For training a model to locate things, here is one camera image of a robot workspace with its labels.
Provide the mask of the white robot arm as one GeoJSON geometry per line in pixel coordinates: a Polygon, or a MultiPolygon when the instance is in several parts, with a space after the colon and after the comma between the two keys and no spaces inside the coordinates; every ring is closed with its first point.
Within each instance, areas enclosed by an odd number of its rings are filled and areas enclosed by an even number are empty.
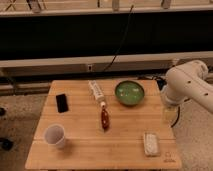
{"type": "Polygon", "coordinates": [[[166,123],[174,123],[178,107],[185,98],[194,100],[213,114],[213,85],[205,81],[207,75],[208,67],[201,60],[174,66],[166,72],[166,84],[160,91],[166,123]]]}

